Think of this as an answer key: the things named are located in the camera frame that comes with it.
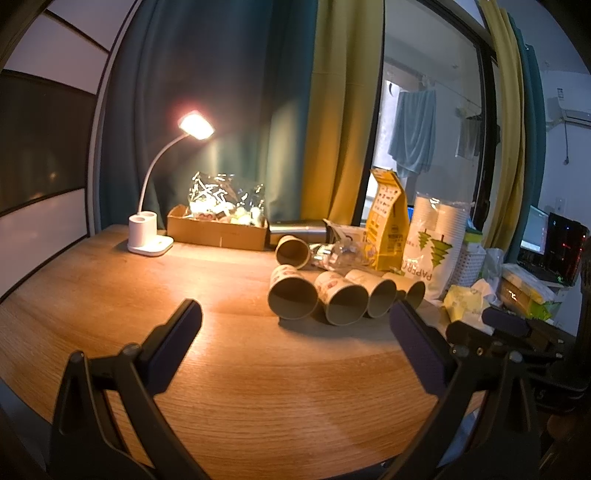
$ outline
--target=computer screen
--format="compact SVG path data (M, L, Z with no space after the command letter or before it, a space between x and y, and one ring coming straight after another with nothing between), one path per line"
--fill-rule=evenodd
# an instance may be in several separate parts
M530 205L530 214L527 217L521 248L543 255L546 248L547 234L548 214Z

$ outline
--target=lamp gooseneck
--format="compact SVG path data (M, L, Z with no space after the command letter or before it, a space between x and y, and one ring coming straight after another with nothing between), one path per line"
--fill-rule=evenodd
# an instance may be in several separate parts
M152 169L154 168L154 165L160 159L160 157L162 157L162 155L164 155L164 152L166 152L175 143L180 142L183 138L188 137L189 135L190 134L188 134L188 133L183 133L182 135L178 136L177 138L175 138L171 142L167 143L165 146L163 146L162 150L160 150L158 152L158 154L152 160L152 163L148 167L148 171L146 172L146 176L144 178L144 185L142 186L142 193L139 196L138 213L142 211L142 206L144 205L144 196L146 193L146 188L148 187L148 179L150 178L150 174L152 173Z

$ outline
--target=yellow curtain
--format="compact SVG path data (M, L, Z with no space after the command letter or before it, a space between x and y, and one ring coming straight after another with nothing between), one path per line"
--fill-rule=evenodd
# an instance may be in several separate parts
M509 16L496 0L479 0L495 44L501 77L502 151L499 192L485 246L507 251L515 233L525 168L524 90L521 58Z
M351 223L374 112L383 27L383 0L318 1L303 219Z

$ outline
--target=hanging clothes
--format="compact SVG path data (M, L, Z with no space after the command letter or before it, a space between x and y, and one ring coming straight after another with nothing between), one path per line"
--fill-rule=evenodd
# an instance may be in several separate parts
M399 177L429 171L435 150L435 111L435 90L400 92L388 150Z
M474 160L480 157L482 120L477 116L462 118L457 139L456 157Z

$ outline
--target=cable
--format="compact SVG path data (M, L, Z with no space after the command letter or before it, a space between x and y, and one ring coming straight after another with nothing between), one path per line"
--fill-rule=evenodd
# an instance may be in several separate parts
M566 130L566 122L564 122L564 140L566 142L566 158L564 159L563 165L568 165L570 163L570 160L569 160L569 134Z

